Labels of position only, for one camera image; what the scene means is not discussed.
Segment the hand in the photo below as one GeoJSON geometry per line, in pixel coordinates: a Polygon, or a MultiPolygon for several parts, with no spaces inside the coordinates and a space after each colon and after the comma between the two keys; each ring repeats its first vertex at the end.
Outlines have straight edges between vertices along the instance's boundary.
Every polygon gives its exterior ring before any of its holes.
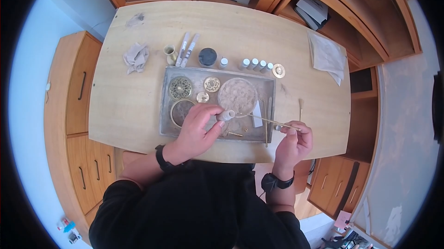
{"type": "Polygon", "coordinates": [[[206,152],[220,135],[225,122],[218,121],[208,132],[204,127],[211,115],[222,111],[224,111],[222,107],[208,103],[198,103],[193,106],[183,121],[179,137],[165,145],[163,149],[165,161],[177,165],[206,152]]]}
{"type": "Polygon", "coordinates": [[[273,174],[286,181],[293,176],[294,166],[303,160],[313,148],[313,133],[305,123],[291,121],[286,125],[298,127],[301,131],[282,127],[281,133],[287,134],[276,148],[273,174]]]}

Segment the black shirt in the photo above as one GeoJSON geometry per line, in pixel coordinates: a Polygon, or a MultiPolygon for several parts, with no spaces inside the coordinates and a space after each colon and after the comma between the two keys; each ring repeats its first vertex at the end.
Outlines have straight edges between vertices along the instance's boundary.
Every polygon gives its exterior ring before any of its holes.
{"type": "Polygon", "coordinates": [[[91,224],[95,249],[309,249],[290,212],[273,213],[256,195],[248,164],[192,161],[141,190],[120,180],[108,187],[91,224]]]}

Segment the ash smudge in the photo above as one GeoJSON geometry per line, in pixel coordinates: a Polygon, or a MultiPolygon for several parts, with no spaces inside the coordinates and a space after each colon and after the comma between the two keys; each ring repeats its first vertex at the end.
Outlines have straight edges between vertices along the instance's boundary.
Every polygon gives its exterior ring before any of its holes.
{"type": "Polygon", "coordinates": [[[285,96],[287,96],[287,88],[283,84],[281,84],[281,91],[284,91],[285,96]]]}
{"type": "Polygon", "coordinates": [[[137,13],[136,15],[134,15],[131,19],[129,19],[126,22],[126,27],[127,28],[132,28],[134,26],[137,26],[139,24],[143,24],[141,23],[141,21],[143,21],[143,19],[145,19],[145,15],[143,13],[137,13]]]}

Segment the crumpled cloth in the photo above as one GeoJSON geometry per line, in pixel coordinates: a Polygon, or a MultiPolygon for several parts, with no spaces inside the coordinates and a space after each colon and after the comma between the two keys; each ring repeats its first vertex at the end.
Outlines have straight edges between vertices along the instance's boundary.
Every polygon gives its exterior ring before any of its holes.
{"type": "Polygon", "coordinates": [[[341,47],[325,37],[307,31],[313,68],[328,72],[337,85],[341,86],[344,80],[344,67],[347,57],[341,51],[341,47]]]}
{"type": "Polygon", "coordinates": [[[130,74],[133,71],[137,71],[137,73],[143,72],[149,55],[150,53],[148,52],[147,43],[140,45],[136,42],[134,45],[132,45],[123,55],[125,64],[129,66],[126,74],[130,74]]]}

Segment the pink note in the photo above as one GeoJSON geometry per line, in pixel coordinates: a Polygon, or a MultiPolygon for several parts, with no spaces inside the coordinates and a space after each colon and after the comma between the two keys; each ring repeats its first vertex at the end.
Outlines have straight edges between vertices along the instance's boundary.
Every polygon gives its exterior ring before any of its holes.
{"type": "Polygon", "coordinates": [[[351,213],[341,210],[339,212],[339,215],[337,216],[334,226],[338,227],[340,229],[345,228],[345,226],[347,226],[347,224],[348,224],[348,223],[346,223],[346,221],[348,221],[350,219],[350,216],[352,216],[351,213]]]}

